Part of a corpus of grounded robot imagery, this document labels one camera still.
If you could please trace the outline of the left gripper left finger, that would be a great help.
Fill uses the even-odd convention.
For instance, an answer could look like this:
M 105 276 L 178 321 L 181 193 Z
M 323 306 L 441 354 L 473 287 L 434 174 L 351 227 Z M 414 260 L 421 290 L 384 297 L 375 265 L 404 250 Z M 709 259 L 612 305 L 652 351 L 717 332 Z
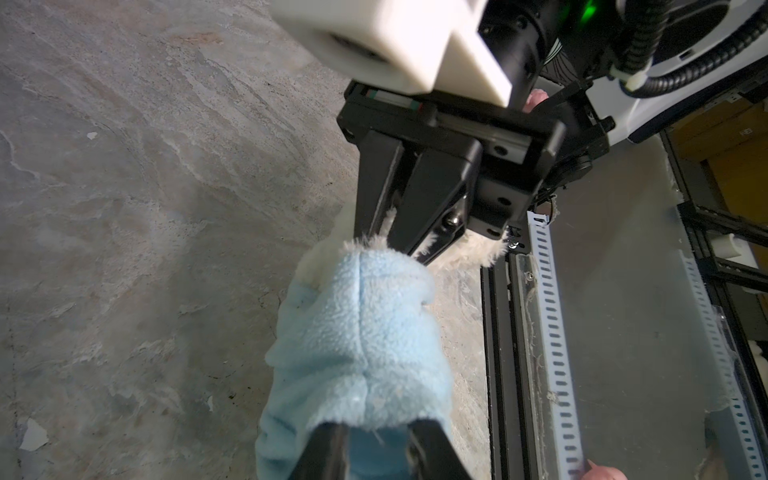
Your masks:
M 344 424 L 328 422 L 317 426 L 288 479 L 345 480 L 349 433 L 349 426 Z

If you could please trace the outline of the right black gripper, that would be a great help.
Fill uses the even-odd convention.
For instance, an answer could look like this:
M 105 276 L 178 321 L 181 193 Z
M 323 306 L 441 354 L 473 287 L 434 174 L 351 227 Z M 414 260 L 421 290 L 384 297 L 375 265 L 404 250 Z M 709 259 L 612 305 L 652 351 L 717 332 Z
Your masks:
M 547 54 L 575 47 L 596 69 L 622 23 L 592 1 L 494 1 L 478 32 L 513 84 L 494 106 L 444 92 L 400 96 L 352 82 L 338 123 L 360 153 L 353 237 L 371 238 L 397 210 L 389 246 L 430 264 L 466 231 L 492 240 L 547 192 L 582 174 L 608 146 L 578 74 L 525 113 Z

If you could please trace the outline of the white teddy bear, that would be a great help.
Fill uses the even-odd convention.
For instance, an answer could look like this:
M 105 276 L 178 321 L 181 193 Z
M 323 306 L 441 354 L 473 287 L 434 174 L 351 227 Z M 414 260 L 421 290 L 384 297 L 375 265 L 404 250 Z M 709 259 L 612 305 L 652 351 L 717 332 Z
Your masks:
M 386 250 L 389 248 L 386 235 L 397 214 L 390 209 L 384 218 L 379 233 L 372 237 L 355 240 L 356 201 L 350 199 L 344 204 L 334 220 L 330 234 L 306 252 L 294 274 L 294 280 L 316 291 L 322 291 L 332 279 L 337 264 L 346 253 L 358 250 Z M 505 240 L 491 240 L 473 231 L 466 231 L 455 243 L 433 260 L 430 270 L 460 270 L 470 267 L 489 267 L 507 251 Z

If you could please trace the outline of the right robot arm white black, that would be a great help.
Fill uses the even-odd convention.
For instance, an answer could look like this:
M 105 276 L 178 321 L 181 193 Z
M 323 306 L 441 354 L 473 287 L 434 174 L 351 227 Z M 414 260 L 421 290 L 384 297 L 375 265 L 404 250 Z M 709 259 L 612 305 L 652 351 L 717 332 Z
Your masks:
M 681 96 L 767 35 L 760 3 L 701 53 L 725 1 L 491 1 L 478 33 L 512 91 L 409 97 L 352 82 L 338 124 L 360 154 L 354 238 L 430 264 L 498 252 L 526 213 L 583 177 L 616 126 L 588 96 L 598 78 L 634 99 Z

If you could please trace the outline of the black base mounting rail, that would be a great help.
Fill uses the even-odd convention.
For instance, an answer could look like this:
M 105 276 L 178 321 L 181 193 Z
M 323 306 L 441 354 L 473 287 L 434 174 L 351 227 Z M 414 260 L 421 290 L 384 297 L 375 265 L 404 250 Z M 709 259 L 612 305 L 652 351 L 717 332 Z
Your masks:
M 517 256 L 480 271 L 491 477 L 537 479 L 535 421 Z

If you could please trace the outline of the small pink toy piece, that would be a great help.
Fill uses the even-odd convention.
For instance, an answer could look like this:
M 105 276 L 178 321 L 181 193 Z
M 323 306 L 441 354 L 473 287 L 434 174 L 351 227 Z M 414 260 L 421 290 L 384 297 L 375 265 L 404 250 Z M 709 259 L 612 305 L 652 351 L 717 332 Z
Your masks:
M 582 480 L 627 480 L 627 476 L 618 468 L 599 465 L 591 460 L 587 460 L 587 465 Z

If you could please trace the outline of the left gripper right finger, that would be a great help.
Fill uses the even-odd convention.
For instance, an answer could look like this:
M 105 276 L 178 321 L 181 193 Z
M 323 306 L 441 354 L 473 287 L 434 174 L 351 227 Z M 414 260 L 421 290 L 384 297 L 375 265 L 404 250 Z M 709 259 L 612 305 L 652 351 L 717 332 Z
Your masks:
M 471 479 L 438 421 L 415 420 L 408 430 L 407 459 L 412 479 Z

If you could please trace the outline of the light blue teddy hoodie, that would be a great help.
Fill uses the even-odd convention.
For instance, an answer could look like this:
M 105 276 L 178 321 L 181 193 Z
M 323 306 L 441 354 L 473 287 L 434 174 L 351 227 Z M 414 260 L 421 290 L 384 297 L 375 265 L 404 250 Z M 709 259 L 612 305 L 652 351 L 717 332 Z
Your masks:
M 390 249 L 317 245 L 301 260 L 265 360 L 271 391 L 255 443 L 261 479 L 285 479 L 311 432 L 350 427 L 353 479 L 406 479 L 408 424 L 448 427 L 453 379 L 426 267 Z

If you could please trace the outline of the pink plush toy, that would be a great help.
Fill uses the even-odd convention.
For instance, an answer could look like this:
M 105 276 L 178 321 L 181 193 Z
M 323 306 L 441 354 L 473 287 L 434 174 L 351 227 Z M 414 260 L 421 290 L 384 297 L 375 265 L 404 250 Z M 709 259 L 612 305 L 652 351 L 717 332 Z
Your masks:
M 549 95 L 546 91 L 534 88 L 528 95 L 528 98 L 523 106 L 523 111 L 525 113 L 532 112 L 540 103 L 546 101 L 548 98 Z

